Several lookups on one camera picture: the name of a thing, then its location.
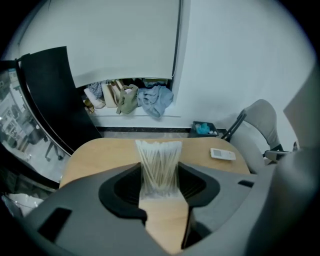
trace floor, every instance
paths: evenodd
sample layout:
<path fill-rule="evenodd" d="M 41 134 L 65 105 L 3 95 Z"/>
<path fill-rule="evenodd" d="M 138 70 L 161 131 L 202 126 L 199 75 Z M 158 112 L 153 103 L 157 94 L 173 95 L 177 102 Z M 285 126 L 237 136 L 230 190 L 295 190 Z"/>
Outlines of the floor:
<path fill-rule="evenodd" d="M 187 132 L 121 132 L 121 131 L 102 131 L 104 138 L 119 139 L 181 139 L 187 138 Z"/>
<path fill-rule="evenodd" d="M 58 149 L 58 153 L 63 156 L 62 160 L 58 160 L 54 147 L 51 148 L 48 159 L 45 158 L 47 149 L 50 145 L 50 140 L 45 142 L 43 139 L 37 144 L 29 144 L 25 150 L 25 153 L 29 155 L 26 160 L 39 174 L 42 176 L 55 181 L 60 182 L 65 169 L 66 163 L 69 160 L 69 156 L 63 154 L 63 152 Z"/>

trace beige bag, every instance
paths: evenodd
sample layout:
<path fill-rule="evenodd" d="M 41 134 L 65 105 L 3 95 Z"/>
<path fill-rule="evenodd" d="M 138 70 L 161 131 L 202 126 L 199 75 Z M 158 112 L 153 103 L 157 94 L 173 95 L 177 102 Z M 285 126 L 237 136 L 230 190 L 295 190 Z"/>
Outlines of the beige bag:
<path fill-rule="evenodd" d="M 102 84 L 102 92 L 105 101 L 105 105 L 107 108 L 116 108 L 118 105 L 118 100 L 116 94 L 113 90 L 113 86 L 108 84 Z"/>

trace wooden table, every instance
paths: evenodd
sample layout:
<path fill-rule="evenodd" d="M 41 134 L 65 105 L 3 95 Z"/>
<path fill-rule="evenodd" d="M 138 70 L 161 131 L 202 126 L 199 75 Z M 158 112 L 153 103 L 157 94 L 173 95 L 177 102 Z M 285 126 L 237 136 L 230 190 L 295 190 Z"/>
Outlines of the wooden table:
<path fill-rule="evenodd" d="M 216 137 L 181 139 L 142 139 L 148 143 L 182 141 L 180 161 L 218 170 L 250 174 L 245 160 L 238 150 L 227 141 Z M 228 150 L 235 153 L 235 161 L 213 159 L 210 148 Z M 135 139 L 98 138 L 79 147 L 66 164 L 60 188 L 76 179 L 97 174 L 116 167 L 140 162 Z"/>
<path fill-rule="evenodd" d="M 143 139 L 148 143 L 182 141 L 180 161 L 185 164 L 218 170 L 250 174 L 245 160 L 227 141 L 215 138 Z M 210 148 L 235 153 L 235 161 L 213 159 Z M 135 139 L 98 138 L 79 147 L 66 164 L 60 188 L 76 179 L 116 167 L 140 162 Z M 171 201 L 140 201 L 139 207 L 147 213 L 145 228 L 164 250 L 170 254 L 181 252 L 181 243 L 188 222 L 188 204 L 182 199 Z"/>

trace chair armrest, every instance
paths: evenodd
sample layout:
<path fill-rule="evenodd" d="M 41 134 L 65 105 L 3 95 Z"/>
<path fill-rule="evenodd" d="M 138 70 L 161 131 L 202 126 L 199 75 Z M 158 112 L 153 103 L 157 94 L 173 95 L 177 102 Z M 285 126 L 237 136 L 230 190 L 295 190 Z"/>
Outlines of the chair armrest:
<path fill-rule="evenodd" d="M 266 152 L 264 152 L 264 155 L 266 158 L 274 161 L 274 162 L 278 162 L 282 157 L 284 157 L 285 155 L 289 154 L 289 151 L 275 151 L 275 150 L 267 150 Z"/>

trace folded fabric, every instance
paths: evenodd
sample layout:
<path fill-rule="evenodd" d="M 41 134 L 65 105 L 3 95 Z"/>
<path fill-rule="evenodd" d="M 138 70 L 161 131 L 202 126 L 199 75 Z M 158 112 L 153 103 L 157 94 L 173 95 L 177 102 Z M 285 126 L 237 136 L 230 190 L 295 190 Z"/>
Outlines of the folded fabric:
<path fill-rule="evenodd" d="M 90 92 L 95 96 L 95 99 L 99 99 L 102 97 L 102 84 L 107 84 L 108 80 L 100 81 L 100 82 L 94 82 L 89 84 L 88 88 Z"/>
<path fill-rule="evenodd" d="M 160 118 L 171 104 L 174 94 L 165 86 L 157 85 L 151 89 L 139 89 L 138 106 L 151 117 Z"/>
<path fill-rule="evenodd" d="M 137 92 L 138 87 L 134 84 L 130 84 L 129 86 L 124 85 L 121 88 L 118 108 L 116 109 L 117 114 L 121 112 L 129 114 L 138 106 Z"/>

